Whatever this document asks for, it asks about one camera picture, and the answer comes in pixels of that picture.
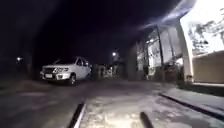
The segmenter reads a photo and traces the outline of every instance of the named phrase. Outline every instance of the pole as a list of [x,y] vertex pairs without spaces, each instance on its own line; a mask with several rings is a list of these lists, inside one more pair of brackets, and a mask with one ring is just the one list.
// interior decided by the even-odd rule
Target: pole
[[159,38],[159,49],[160,49],[161,68],[162,68],[162,83],[164,85],[164,83],[165,83],[165,72],[164,72],[163,47],[162,47],[162,42],[161,42],[161,38],[160,38],[158,25],[156,25],[156,30],[157,30],[157,34],[158,34],[158,38]]

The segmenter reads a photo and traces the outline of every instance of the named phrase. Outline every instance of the street light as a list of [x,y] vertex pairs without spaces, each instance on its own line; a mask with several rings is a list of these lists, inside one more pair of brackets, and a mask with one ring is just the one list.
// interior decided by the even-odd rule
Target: street light
[[112,56],[113,56],[113,57],[115,57],[116,55],[117,55],[117,53],[116,53],[116,52],[113,52],[113,53],[112,53]]
[[21,61],[22,59],[23,59],[23,58],[21,58],[21,57],[17,57],[17,58],[16,58],[17,61]]

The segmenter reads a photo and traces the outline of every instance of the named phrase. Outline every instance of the light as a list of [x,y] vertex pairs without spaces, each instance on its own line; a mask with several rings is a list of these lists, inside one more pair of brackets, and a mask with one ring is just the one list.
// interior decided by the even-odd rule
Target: light
[[17,61],[21,61],[22,59],[23,59],[23,58],[21,58],[21,57],[17,57],[17,58],[16,58]]
[[116,53],[116,52],[113,52],[113,53],[112,53],[112,56],[116,56],[116,55],[117,55],[117,53]]
[[150,39],[149,41],[152,43],[154,40],[153,39]]

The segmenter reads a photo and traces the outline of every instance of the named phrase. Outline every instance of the parked car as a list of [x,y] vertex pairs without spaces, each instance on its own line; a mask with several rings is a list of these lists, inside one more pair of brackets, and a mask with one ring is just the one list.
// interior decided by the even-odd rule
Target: parked car
[[59,59],[52,65],[42,67],[40,76],[46,81],[67,81],[74,85],[77,80],[87,79],[91,75],[91,65],[82,57]]

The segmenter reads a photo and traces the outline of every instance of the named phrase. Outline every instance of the road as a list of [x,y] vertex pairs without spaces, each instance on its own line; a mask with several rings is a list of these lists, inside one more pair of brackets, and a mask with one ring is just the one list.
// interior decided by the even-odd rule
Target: road
[[144,127],[141,112],[149,117],[154,128],[224,127],[219,120],[158,95],[173,88],[171,85],[126,80],[84,82],[77,86],[46,85],[47,89],[44,86],[45,89],[2,94],[0,126],[66,128],[77,105],[84,101],[87,107],[81,128]]

